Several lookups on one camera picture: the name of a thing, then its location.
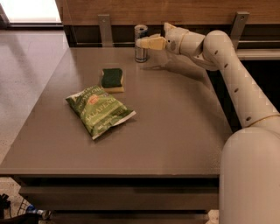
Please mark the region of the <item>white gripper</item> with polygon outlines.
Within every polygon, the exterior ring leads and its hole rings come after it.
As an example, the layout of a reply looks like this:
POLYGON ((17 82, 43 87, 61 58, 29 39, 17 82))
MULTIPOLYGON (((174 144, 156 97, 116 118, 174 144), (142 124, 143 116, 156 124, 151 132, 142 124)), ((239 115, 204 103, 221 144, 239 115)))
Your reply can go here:
POLYGON ((205 35, 164 23, 164 31, 139 38, 136 45, 143 49, 164 50, 185 56, 196 56, 202 52, 205 35))

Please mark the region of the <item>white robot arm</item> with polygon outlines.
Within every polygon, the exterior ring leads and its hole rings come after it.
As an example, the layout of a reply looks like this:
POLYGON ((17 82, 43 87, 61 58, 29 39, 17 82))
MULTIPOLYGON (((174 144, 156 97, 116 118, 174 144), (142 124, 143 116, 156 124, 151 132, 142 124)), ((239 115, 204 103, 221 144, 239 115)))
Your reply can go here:
POLYGON ((221 153, 220 224, 280 224, 280 114, 239 60, 230 37, 166 23, 164 35, 139 38, 136 45, 220 71, 241 124, 221 153))

